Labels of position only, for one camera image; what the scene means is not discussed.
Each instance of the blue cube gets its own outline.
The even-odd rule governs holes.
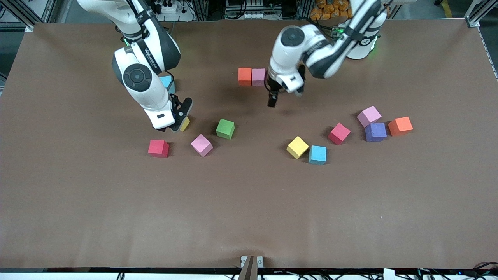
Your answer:
[[[164,76],[164,77],[159,77],[162,84],[164,87],[167,89],[169,87],[169,84],[171,84],[171,76]],[[175,81],[173,81],[173,84],[171,87],[168,89],[168,93],[175,93]]]
[[[327,148],[311,146],[308,163],[322,165],[327,161]]]
[[[385,130],[385,124],[383,124],[383,123],[369,124],[365,128],[365,134],[367,135],[368,142],[380,142],[387,137],[387,132]]]

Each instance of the yellow cube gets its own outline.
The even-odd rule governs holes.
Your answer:
[[[182,125],[180,126],[180,131],[184,132],[189,123],[190,123],[190,120],[188,119],[188,117],[185,117],[183,119]]]
[[[296,159],[306,152],[309,148],[308,144],[306,144],[301,137],[296,137],[292,142],[287,146],[287,151]]]

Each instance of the red cube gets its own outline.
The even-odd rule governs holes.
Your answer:
[[[344,139],[349,135],[351,130],[347,129],[341,123],[338,123],[334,129],[329,134],[329,139],[332,140],[336,145],[342,144]]]
[[[154,157],[168,157],[169,144],[164,140],[151,140],[149,154]]]

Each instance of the dark blue cube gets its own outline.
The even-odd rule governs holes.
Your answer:
[[[369,124],[365,128],[365,134],[367,135],[368,142],[380,142],[387,137],[387,132],[385,130],[385,124]]]

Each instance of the yellow floor line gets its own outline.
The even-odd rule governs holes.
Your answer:
[[[453,15],[451,14],[450,6],[448,5],[448,0],[443,0],[441,3],[443,6],[444,14],[446,15],[446,18],[453,18]]]

